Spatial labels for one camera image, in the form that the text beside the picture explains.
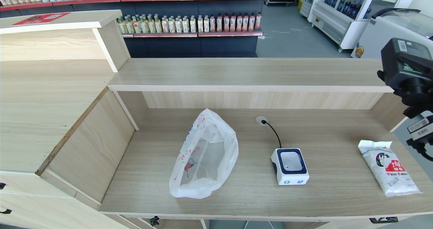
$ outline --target plastic bag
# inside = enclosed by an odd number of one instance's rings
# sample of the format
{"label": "plastic bag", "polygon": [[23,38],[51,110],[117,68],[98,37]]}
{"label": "plastic bag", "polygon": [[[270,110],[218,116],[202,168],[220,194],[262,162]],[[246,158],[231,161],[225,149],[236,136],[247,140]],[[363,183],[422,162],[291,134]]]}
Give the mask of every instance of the plastic bag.
{"label": "plastic bag", "polygon": [[239,154],[235,131],[206,109],[194,121],[170,178],[174,197],[202,199],[227,180]]}
{"label": "plastic bag", "polygon": [[387,197],[421,193],[390,149],[391,143],[361,140],[358,147]]}

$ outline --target gray floor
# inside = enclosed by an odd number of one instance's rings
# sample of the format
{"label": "gray floor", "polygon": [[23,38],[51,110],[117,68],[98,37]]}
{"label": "gray floor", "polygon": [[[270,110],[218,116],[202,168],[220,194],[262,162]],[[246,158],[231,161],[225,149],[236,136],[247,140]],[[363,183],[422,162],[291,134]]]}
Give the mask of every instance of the gray floor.
{"label": "gray floor", "polygon": [[259,58],[349,58],[352,50],[342,53],[338,45],[299,14],[297,3],[289,6],[263,6],[261,29],[265,39],[258,39]]}

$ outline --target light wood countertop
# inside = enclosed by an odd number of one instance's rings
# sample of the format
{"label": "light wood countertop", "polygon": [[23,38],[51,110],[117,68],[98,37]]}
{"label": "light wood countertop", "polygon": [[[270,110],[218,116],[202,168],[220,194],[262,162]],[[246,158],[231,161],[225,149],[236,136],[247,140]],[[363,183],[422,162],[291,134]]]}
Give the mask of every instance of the light wood countertop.
{"label": "light wood countertop", "polygon": [[121,10],[98,10],[71,12],[49,23],[26,24],[12,26],[17,22],[30,18],[32,15],[0,19],[0,35],[7,33],[23,33],[45,30],[64,30],[82,28],[101,28],[117,17],[122,16]]}
{"label": "light wood countertop", "polygon": [[[433,183],[407,149],[368,110],[215,109],[236,132],[240,150],[228,180],[210,197],[174,198],[168,181],[190,125],[201,109],[149,109],[102,201],[103,213],[147,218],[344,221],[433,213]],[[310,179],[279,186],[271,164],[278,147],[302,150]],[[361,139],[393,141],[422,194],[385,197],[362,157]]]}
{"label": "light wood countertop", "polygon": [[129,59],[111,80],[117,91],[392,92],[377,59]]}

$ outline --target cabinet drawer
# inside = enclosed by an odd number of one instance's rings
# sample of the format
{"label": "cabinet drawer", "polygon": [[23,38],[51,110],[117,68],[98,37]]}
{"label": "cabinet drawer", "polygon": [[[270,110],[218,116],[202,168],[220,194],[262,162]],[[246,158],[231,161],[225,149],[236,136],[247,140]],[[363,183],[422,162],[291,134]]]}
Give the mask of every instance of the cabinet drawer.
{"label": "cabinet drawer", "polygon": [[0,193],[3,224],[32,229],[127,229],[73,198]]}
{"label": "cabinet drawer", "polygon": [[12,192],[51,197],[71,197],[32,173],[0,171],[0,193]]}

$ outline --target wooden counter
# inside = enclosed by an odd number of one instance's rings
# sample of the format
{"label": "wooden counter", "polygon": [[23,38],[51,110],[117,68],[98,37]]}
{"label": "wooden counter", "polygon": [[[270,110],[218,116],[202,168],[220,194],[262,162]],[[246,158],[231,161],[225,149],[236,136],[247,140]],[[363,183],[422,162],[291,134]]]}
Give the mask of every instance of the wooden counter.
{"label": "wooden counter", "polygon": [[[210,197],[175,198],[168,181],[191,123],[201,109],[149,109],[114,175],[103,213],[151,218],[224,220],[347,221],[384,215],[433,213],[433,183],[396,137],[365,110],[214,109],[236,132],[239,157],[228,180]],[[302,150],[310,179],[279,186],[271,164],[278,147]],[[368,168],[361,139],[393,141],[422,194],[385,197]]]}

